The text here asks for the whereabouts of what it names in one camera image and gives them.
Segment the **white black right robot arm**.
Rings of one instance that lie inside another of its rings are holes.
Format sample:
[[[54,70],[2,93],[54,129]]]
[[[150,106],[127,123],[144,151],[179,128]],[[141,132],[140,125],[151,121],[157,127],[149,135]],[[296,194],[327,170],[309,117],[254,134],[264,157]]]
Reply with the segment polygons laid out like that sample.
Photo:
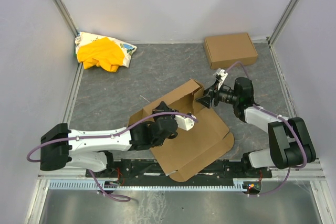
[[[243,155],[242,161],[249,167],[304,168],[316,160],[304,120],[300,117],[283,117],[259,106],[254,99],[253,83],[248,78],[236,78],[232,88],[216,80],[196,102],[207,108],[221,102],[230,104],[238,119],[268,134],[267,149]]]

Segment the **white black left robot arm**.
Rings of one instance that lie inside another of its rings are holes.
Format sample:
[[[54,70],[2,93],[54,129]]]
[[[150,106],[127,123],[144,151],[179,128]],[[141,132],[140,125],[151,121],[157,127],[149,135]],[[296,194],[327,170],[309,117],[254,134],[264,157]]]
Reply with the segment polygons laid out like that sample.
[[[177,137],[185,118],[164,102],[131,127],[111,131],[84,132],[68,129],[60,123],[41,137],[40,169],[53,171],[74,166],[101,172],[111,166],[108,151],[143,151]]]

